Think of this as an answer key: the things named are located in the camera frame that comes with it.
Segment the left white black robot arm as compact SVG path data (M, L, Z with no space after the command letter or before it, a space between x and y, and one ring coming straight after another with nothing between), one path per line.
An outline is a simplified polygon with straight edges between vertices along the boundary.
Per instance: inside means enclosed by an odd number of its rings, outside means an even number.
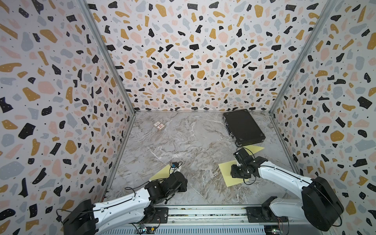
M65 235L100 235L124 224L152 222L158 214L155 205L166 203L177 193L187 191L188 180L179 171L167 178L149 181L129 195L93 204L81 202L62 221Z

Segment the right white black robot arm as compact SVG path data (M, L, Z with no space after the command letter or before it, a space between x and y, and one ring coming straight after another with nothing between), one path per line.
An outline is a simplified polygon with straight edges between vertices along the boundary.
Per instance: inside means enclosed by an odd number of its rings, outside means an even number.
M264 157L240 148L234 153L231 166L234 179L262 178L274 182L297 196L297 199L269 197L260 206L259 220L283 223L290 218L309 222L314 228L327 232L336 222L343 223L344 207L328 181L322 177L304 177L283 169Z

